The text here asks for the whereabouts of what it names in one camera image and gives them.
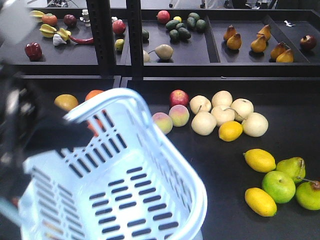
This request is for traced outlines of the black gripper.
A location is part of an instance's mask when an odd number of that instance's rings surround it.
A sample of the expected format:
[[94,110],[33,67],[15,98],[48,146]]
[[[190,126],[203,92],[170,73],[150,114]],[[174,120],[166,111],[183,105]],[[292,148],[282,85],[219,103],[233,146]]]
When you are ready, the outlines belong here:
[[94,133],[86,123],[38,123],[43,91],[13,65],[0,62],[0,192],[18,172],[26,151],[49,151],[86,146]]

